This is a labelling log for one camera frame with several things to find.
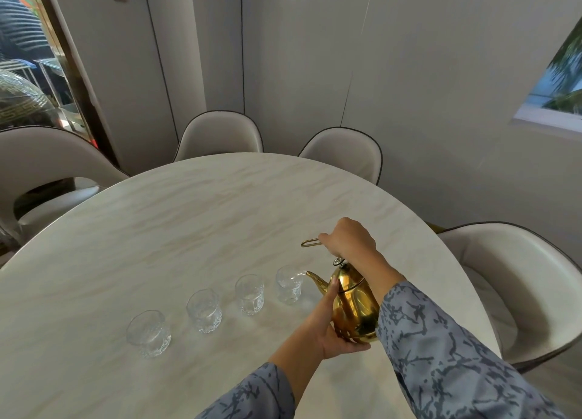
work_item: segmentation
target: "empty glass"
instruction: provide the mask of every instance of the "empty glass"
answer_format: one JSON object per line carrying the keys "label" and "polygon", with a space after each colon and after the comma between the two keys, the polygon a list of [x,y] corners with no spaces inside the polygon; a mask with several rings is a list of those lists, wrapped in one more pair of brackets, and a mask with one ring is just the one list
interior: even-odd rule
{"label": "empty glass", "polygon": [[194,293],[186,304],[186,312],[198,331],[203,334],[214,331],[222,321],[218,295],[212,289]]}
{"label": "empty glass", "polygon": [[166,318],[159,310],[147,310],[127,326],[127,342],[139,347],[144,358],[153,358],[168,348],[172,335]]}
{"label": "empty glass", "polygon": [[241,276],[236,282],[235,291],[244,314],[254,315],[263,308],[265,284],[260,276],[254,274]]}
{"label": "empty glass", "polygon": [[294,304],[301,296],[305,272],[295,266],[283,266],[275,275],[277,298],[285,304]]}

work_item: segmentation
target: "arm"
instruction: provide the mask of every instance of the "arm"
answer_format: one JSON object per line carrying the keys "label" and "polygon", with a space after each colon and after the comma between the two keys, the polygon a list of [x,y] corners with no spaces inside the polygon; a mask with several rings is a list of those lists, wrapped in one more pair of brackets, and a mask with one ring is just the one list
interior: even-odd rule
{"label": "arm", "polygon": [[405,281],[361,224],[342,218],[319,240],[351,262],[382,301],[376,332],[417,418],[564,419],[511,365]]}
{"label": "arm", "polygon": [[292,418],[307,384],[323,359],[369,349],[369,344],[345,342],[331,328],[329,322],[338,289],[339,282],[335,279],[313,312],[268,362],[196,418]]}

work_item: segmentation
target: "sleeve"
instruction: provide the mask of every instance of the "sleeve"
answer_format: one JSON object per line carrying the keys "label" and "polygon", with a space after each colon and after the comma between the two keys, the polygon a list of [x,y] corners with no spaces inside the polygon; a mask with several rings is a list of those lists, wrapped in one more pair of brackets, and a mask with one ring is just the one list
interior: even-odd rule
{"label": "sleeve", "polygon": [[565,419],[511,365],[409,282],[384,297],[376,332],[419,419]]}
{"label": "sleeve", "polygon": [[285,373],[266,363],[223,394],[196,419],[291,419],[295,397]]}

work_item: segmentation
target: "teapot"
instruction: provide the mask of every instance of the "teapot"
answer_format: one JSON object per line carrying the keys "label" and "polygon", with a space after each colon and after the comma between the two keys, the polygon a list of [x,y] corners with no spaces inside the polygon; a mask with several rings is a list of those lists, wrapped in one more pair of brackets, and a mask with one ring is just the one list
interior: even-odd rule
{"label": "teapot", "polygon": [[[317,238],[314,238],[302,242],[301,247],[321,244]],[[346,341],[362,343],[375,340],[380,306],[374,298],[372,289],[360,272],[343,258],[336,258],[333,265],[337,266],[337,269],[331,275],[329,282],[313,272],[306,272],[322,294],[328,291],[332,278],[338,277],[338,296],[333,302],[331,316],[333,329]]]}

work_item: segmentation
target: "beige chair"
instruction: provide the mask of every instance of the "beige chair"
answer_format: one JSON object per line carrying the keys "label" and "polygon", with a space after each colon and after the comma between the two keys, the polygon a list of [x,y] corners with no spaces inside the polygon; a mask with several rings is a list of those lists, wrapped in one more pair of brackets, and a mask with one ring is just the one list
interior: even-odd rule
{"label": "beige chair", "polygon": [[263,152],[257,125],[233,111],[207,111],[186,127],[174,161],[225,152]]}
{"label": "beige chair", "polygon": [[[0,131],[0,166],[0,224],[4,236],[20,245],[79,203],[128,178],[82,137],[48,126]],[[67,192],[16,219],[19,196],[66,178],[90,179],[95,186]]]}
{"label": "beige chair", "polygon": [[582,334],[582,272],[532,231],[502,222],[438,235],[455,255],[490,316],[504,360],[526,372]]}
{"label": "beige chair", "polygon": [[382,150],[378,143],[351,128],[334,127],[320,131],[311,137],[299,157],[336,166],[375,185],[382,172]]}

